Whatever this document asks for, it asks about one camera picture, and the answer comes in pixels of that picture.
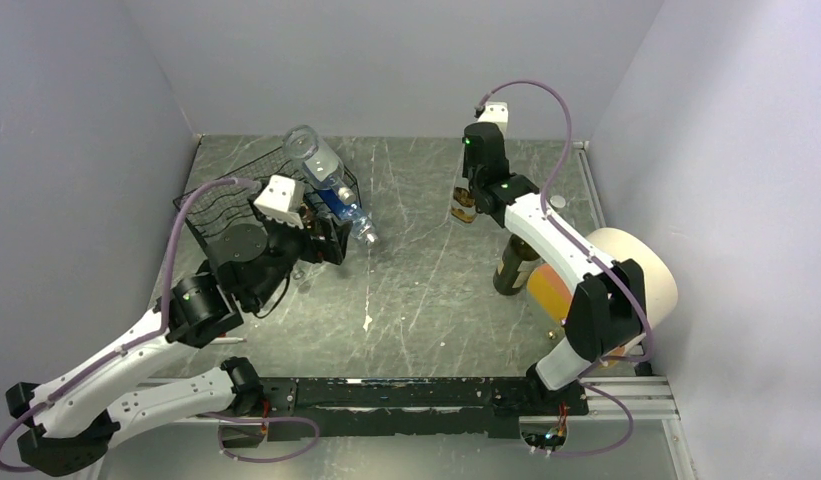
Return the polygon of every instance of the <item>clear plastic bottle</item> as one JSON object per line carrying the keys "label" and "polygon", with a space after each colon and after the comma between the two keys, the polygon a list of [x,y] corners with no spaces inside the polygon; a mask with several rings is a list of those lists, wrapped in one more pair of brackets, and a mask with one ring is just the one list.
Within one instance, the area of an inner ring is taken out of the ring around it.
{"label": "clear plastic bottle", "polygon": [[351,236],[372,245],[378,241],[372,219],[343,180],[342,160],[315,130],[299,125],[283,138],[283,152],[298,168],[331,212],[351,222]]}
{"label": "clear plastic bottle", "polygon": [[345,205],[357,201],[354,191],[342,179],[342,160],[325,140],[308,125],[299,125],[283,138],[283,152],[317,190],[333,190]]}
{"label": "clear plastic bottle", "polygon": [[375,224],[358,202],[345,205],[337,198],[333,190],[316,190],[319,197],[331,209],[334,215],[342,221],[351,222],[351,236],[363,241],[366,245],[373,245],[378,241],[378,234],[375,232]]}

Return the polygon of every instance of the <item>gray wall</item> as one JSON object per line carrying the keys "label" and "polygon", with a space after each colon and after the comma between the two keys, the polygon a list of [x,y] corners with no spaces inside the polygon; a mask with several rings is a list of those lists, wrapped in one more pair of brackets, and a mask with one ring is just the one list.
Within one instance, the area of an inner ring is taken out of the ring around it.
{"label": "gray wall", "polygon": [[[584,139],[663,1],[126,3],[202,133],[457,137],[484,93],[527,77],[560,90]],[[554,100],[514,88],[508,135],[562,138]]]}
{"label": "gray wall", "polygon": [[118,1],[0,0],[0,431],[144,312],[194,148]]}
{"label": "gray wall", "polygon": [[667,0],[591,142],[702,479],[821,479],[821,0]]}

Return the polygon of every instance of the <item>black wire basket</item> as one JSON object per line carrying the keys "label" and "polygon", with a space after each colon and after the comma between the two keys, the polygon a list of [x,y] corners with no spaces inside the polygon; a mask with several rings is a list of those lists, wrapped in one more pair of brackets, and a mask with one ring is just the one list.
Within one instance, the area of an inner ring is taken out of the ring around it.
{"label": "black wire basket", "polygon": [[[219,178],[247,178],[257,180],[265,185],[272,175],[283,175],[303,182],[305,185],[304,203],[306,207],[318,215],[331,214],[325,202],[307,182],[304,174],[295,168],[292,160],[283,153],[281,147],[265,153]],[[357,201],[361,202],[357,178],[347,168],[345,168],[343,179],[346,185],[357,195]],[[194,191],[191,190],[173,200],[178,211]],[[186,214],[186,226],[205,254],[207,254],[207,245],[233,225],[248,223],[263,228],[249,203],[249,199],[253,195],[252,192],[242,187],[225,185],[208,191],[192,205],[192,208]]]}

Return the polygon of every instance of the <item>scratched metal surface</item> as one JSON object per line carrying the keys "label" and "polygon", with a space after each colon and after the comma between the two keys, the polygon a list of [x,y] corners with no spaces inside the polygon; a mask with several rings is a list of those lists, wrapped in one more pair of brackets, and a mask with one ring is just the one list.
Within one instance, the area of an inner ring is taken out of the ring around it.
{"label": "scratched metal surface", "polygon": [[[264,376],[521,375],[548,353],[549,321],[532,313],[525,293],[508,298],[492,273],[509,234],[489,218],[471,225],[448,208],[462,158],[457,139],[330,138],[355,173],[383,240],[354,242],[341,266],[301,264],[287,297],[268,318],[246,316],[229,335],[246,343],[210,346],[157,376],[188,377],[232,355]],[[277,137],[203,139],[187,190],[279,146]],[[508,141],[512,171],[540,184],[559,143]],[[553,193],[562,216],[582,234],[597,228],[579,164],[570,159]],[[175,277],[203,260],[184,232]],[[158,295],[159,285],[154,293]],[[621,367],[602,375],[630,373]]]}

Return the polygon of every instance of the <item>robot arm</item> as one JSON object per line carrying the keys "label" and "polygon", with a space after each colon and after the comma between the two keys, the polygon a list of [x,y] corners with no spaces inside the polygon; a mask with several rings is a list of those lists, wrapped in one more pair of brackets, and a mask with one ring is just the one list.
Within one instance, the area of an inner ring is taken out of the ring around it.
{"label": "robot arm", "polygon": [[[551,391],[576,380],[614,348],[642,332],[633,306],[598,267],[611,266],[645,308],[643,271],[634,260],[618,262],[590,244],[553,210],[555,226],[542,212],[539,189],[523,175],[510,172],[504,136],[493,122],[473,123],[464,130],[463,175],[480,213],[525,240],[551,265],[573,292],[566,316],[566,338],[529,370]],[[585,246],[585,255],[573,240]]]}
{"label": "robot arm", "polygon": [[[190,379],[131,391],[161,367],[243,323],[211,275],[185,278],[172,292],[171,318],[162,335],[157,334],[161,314],[154,308],[65,375],[43,385],[19,383],[7,391],[10,413],[17,419],[29,415],[35,405],[49,406],[25,421],[28,430],[17,442],[24,463],[52,476],[67,475],[95,463],[108,448],[146,430],[206,412],[231,409],[241,415],[262,400],[259,376],[242,358],[228,359],[221,368]],[[51,400],[66,382],[113,352],[118,355],[65,395]]]}

